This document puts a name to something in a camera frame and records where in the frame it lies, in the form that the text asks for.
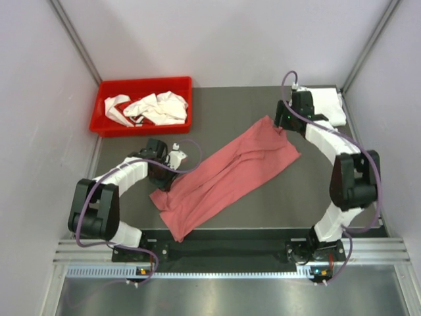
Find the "pink t shirt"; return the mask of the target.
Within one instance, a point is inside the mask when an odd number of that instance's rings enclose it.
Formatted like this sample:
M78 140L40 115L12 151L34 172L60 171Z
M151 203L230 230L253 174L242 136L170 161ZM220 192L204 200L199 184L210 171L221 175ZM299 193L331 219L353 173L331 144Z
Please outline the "pink t shirt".
M286 131L263 117L236 139L177 178L151 201L173 239L182 242L195 228L283 172L300 157Z

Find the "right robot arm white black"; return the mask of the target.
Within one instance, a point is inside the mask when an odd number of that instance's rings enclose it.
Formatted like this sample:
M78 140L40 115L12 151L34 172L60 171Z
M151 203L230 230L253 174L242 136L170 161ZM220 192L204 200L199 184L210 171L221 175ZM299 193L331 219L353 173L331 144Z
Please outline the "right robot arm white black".
M380 156L363 153L337 130L345 117L333 118L316 107L315 89L292 91L291 100L279 100L274 126L299 133L332 164L331 202L323 217L310 229L307 253L317 261L328 256L353 219L378 199Z

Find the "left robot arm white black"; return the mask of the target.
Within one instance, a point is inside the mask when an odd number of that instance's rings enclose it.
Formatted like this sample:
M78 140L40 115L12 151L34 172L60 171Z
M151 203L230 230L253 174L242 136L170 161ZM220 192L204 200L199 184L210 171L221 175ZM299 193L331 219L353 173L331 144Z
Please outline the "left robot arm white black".
M169 191L186 158L177 143L169 150L165 142L150 138L145 148L129 154L106 174L81 179L76 185L70 209L69 231L126 246L126 253L133 260L144 260L149 245L142 241L140 229L120 220L120 197L146 178L158 189Z

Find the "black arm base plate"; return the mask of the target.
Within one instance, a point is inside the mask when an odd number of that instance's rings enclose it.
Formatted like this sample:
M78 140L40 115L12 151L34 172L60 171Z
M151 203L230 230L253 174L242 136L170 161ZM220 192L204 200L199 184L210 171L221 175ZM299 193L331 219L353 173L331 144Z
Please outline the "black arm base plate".
M268 257L300 264L345 260L341 241L317 242L307 228L197 229L181 242L175 241L169 230L156 229L144 231L137 245L157 254L161 263L199 258Z

